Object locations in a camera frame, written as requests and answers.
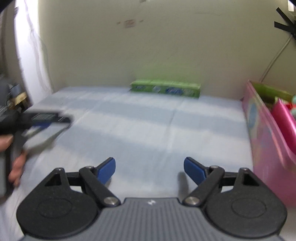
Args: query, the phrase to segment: pink bag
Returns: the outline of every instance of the pink bag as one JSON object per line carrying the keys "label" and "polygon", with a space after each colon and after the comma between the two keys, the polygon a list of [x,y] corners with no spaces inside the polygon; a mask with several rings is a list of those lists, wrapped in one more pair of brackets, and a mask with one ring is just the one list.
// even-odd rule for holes
{"label": "pink bag", "polygon": [[[286,206],[296,207],[295,121],[287,118],[288,113],[280,104],[276,106],[276,110],[283,113],[283,115],[276,113],[275,117],[280,122],[284,119],[282,128],[285,136],[292,136],[289,137],[288,145],[253,84],[256,87],[260,85],[248,81],[242,106],[250,134],[254,173]],[[257,89],[263,93],[262,86]]]}

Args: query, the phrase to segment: black handle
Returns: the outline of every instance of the black handle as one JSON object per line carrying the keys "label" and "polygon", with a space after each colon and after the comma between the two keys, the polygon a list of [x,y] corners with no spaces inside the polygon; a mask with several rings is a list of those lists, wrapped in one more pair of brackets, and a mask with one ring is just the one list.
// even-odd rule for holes
{"label": "black handle", "polygon": [[21,132],[17,131],[14,134],[12,144],[1,153],[0,157],[0,202],[3,202],[13,192],[13,184],[9,182],[8,175],[12,169],[13,161],[20,156],[22,148],[26,142],[26,138]]}

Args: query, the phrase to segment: human hand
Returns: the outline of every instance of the human hand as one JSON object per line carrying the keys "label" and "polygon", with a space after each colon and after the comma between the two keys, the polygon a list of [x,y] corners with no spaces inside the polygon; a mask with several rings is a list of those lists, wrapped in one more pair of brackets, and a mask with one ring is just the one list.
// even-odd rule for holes
{"label": "human hand", "polygon": [[[0,136],[0,152],[5,151],[12,143],[12,135],[3,135]],[[8,180],[13,183],[14,186],[20,184],[20,177],[23,173],[23,167],[26,162],[27,153],[25,151],[13,161],[12,170],[8,176]]]}

